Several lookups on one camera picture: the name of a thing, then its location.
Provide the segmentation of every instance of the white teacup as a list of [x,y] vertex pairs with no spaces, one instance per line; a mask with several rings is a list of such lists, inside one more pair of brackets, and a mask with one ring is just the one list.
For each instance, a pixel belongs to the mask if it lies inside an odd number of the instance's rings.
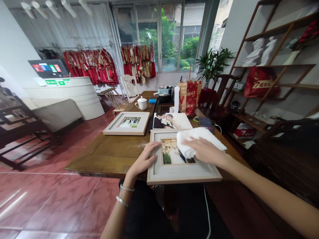
[[137,100],[137,102],[135,103],[135,106],[137,108],[139,108],[140,110],[146,110],[146,108],[147,108],[147,99],[145,99],[145,98],[143,98],[143,96],[141,96],[141,98],[139,98]]

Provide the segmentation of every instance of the black pot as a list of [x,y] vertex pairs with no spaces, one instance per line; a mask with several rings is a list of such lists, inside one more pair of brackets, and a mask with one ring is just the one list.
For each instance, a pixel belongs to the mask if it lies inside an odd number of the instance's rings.
[[171,100],[170,94],[168,93],[159,94],[159,101],[161,103],[166,103],[166,102],[169,102],[170,100]]

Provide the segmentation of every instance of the wooden desk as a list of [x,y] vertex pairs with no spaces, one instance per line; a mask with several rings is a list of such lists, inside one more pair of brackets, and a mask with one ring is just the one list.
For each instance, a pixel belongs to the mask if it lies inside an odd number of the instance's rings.
[[[147,99],[154,99],[155,91],[144,91],[141,95]],[[125,111],[139,112],[135,106],[137,99],[131,103]],[[148,104],[147,110],[150,117],[153,117],[155,104]],[[190,120],[193,127],[198,127],[198,123]],[[228,143],[228,141],[216,130],[215,136],[228,148],[227,153],[244,164],[249,165]],[[77,156],[65,170],[77,172],[82,176],[124,178],[128,169],[142,153],[145,145],[150,142],[150,134],[144,136],[129,135],[104,135],[101,133],[93,142],[86,147],[81,155]],[[220,170],[224,179],[235,180],[227,172]],[[146,180],[147,171],[140,175],[140,179]]]

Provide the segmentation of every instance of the white picture frame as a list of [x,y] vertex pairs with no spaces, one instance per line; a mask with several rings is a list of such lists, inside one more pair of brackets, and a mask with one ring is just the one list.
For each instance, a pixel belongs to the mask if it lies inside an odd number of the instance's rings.
[[120,112],[103,130],[104,135],[144,135],[149,112]]
[[[163,139],[176,138],[180,130],[152,130],[151,142],[161,142]],[[202,183],[221,181],[223,178],[214,165],[209,165],[195,159],[196,163],[163,164],[162,145],[156,148],[152,154],[158,156],[147,172],[148,185]]]

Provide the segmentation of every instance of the vase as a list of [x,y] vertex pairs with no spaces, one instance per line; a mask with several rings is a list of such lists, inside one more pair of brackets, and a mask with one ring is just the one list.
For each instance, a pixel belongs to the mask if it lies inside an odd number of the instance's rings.
[[299,55],[301,51],[292,51],[288,59],[285,61],[283,65],[292,65],[296,57]]
[[208,85],[209,85],[209,81],[207,81],[207,80],[206,80],[206,82],[205,82],[205,85],[204,85],[204,88],[203,88],[203,89],[204,89],[204,90],[207,90],[207,89],[208,89]]

